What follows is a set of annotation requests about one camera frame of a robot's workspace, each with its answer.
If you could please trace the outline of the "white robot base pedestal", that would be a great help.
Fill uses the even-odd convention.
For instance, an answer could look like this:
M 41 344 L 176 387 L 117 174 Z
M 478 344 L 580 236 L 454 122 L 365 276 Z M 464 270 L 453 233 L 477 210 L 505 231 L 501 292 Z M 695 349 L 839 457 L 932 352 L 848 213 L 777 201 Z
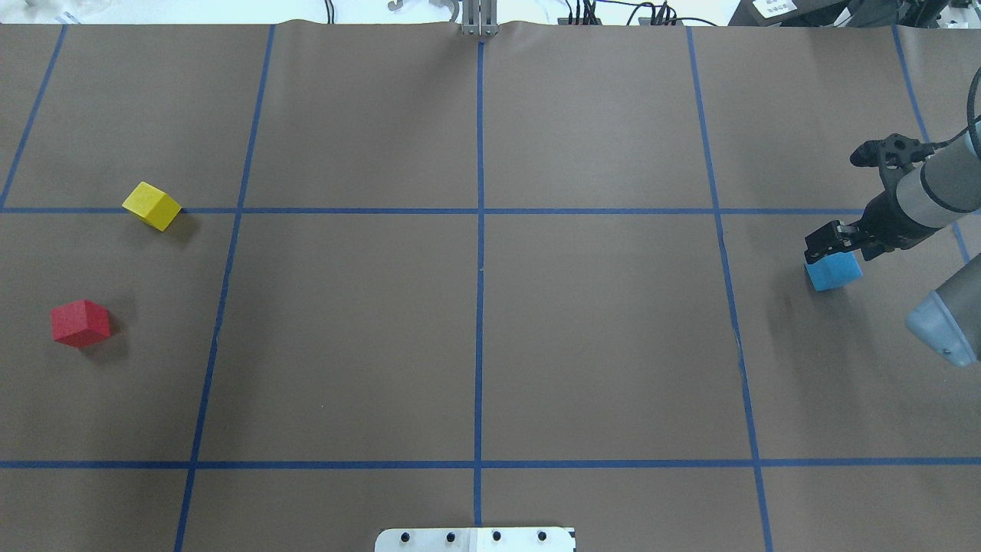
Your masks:
M 576 551 L 574 528 L 427 527 L 389 528 L 375 551 Z

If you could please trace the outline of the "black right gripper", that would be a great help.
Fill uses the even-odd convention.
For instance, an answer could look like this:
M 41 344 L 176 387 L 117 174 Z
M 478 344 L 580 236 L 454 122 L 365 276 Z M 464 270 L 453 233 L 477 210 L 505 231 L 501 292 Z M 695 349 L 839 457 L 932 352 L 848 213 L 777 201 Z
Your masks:
M 870 200 L 862 216 L 854 223 L 861 242 L 863 261 L 910 249 L 925 240 L 925 227 L 916 223 L 898 206 L 896 193 L 883 191 Z M 841 221 L 828 222 L 805 237 L 805 264 L 816 265 L 830 255 L 852 250 L 854 229 Z

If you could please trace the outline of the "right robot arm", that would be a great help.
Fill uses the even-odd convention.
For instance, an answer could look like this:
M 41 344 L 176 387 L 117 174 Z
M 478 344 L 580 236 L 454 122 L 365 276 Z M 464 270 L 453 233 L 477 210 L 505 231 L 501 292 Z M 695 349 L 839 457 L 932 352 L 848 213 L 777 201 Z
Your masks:
M 860 261 L 908 251 L 979 212 L 979 76 L 966 99 L 966 126 L 944 141 L 904 135 L 869 140 L 849 162 L 876 169 L 882 192 L 855 222 L 833 220 L 805 238 L 805 271 L 817 292 L 843 288 L 861 276 Z M 905 317 L 912 335 L 947 363 L 974 366 L 980 357 L 977 256 L 964 263 Z

